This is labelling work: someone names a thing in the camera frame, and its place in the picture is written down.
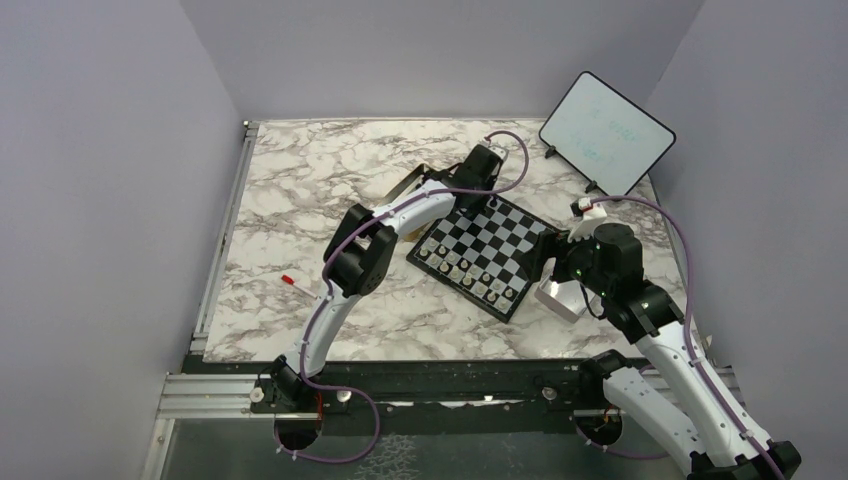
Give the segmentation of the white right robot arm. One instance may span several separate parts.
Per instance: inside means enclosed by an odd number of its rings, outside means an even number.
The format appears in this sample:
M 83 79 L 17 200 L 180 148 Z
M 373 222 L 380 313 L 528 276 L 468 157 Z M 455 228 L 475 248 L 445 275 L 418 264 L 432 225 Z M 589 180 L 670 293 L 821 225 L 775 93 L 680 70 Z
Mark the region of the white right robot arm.
M 519 264 L 533 281 L 547 260 L 556 283 L 577 282 L 596 294 L 602 316 L 649 361 L 674 398 L 656 391 L 616 350 L 580 367 L 579 398 L 623 409 L 676 462 L 689 479 L 789 479 L 801 456 L 789 441 L 775 441 L 699 356 L 684 314 L 661 287 L 647 280 L 643 247 L 632 229 L 609 223 L 583 240 L 566 231 L 544 232 Z

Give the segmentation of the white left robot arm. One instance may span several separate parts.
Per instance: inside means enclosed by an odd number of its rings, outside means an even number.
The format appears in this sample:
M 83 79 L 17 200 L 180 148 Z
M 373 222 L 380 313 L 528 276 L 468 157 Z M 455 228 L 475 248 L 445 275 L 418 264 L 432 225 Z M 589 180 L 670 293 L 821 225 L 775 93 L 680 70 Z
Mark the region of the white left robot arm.
M 506 158 L 502 148 L 478 144 L 462 162 L 420 175 L 391 202 L 347 210 L 324 253 L 323 289 L 300 338 L 272 363 L 270 379 L 285 407 L 312 403 L 331 344 L 353 307 L 384 281 L 399 239 L 457 210 L 480 209 Z

